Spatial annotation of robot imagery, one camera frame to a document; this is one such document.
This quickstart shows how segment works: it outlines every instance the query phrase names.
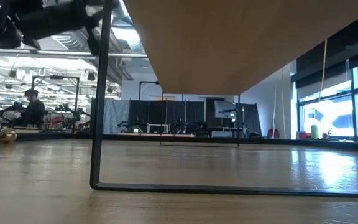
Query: gray curtain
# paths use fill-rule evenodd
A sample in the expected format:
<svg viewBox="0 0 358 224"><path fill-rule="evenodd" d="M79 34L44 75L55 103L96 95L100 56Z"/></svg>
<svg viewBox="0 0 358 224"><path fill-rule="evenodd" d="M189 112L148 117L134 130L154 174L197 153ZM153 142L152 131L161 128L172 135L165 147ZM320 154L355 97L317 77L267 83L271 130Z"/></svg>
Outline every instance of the gray curtain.
<svg viewBox="0 0 358 224"><path fill-rule="evenodd" d="M125 127L117 127L129 117L129 100L107 98L104 105L103 134L118 134Z"/></svg>

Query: dark hair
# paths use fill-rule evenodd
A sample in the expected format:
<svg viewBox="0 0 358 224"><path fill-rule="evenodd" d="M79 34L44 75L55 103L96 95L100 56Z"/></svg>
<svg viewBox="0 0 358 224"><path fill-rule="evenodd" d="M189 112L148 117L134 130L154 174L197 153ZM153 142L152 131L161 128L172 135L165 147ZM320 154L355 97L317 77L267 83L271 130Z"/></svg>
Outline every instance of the dark hair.
<svg viewBox="0 0 358 224"><path fill-rule="evenodd" d="M38 91L37 90L27 90L24 92L24 96L27 97L27 96L36 96L38 97Z"/></svg>

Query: wooden floor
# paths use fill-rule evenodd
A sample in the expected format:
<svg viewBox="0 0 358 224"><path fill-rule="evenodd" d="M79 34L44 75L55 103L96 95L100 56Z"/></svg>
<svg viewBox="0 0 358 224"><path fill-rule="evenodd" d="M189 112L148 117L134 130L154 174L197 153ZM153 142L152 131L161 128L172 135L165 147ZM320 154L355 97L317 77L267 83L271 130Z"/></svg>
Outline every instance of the wooden floor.
<svg viewBox="0 0 358 224"><path fill-rule="evenodd" d="M358 199L98 192L91 141L0 145L0 223L358 223ZM358 153L105 141L102 180L358 189Z"/></svg>

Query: person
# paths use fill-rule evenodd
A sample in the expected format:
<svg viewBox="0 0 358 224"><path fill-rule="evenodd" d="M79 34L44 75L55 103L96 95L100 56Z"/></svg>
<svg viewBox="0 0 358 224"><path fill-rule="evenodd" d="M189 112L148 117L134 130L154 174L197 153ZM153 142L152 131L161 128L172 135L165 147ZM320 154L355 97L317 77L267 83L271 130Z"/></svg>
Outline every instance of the person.
<svg viewBox="0 0 358 224"><path fill-rule="evenodd" d="M11 124L16 126L27 126L29 124L40 126L45 115L45 105L38 99L38 91L27 90L24 96L30 103L25 110L19 110L21 117L12 120Z"/></svg>

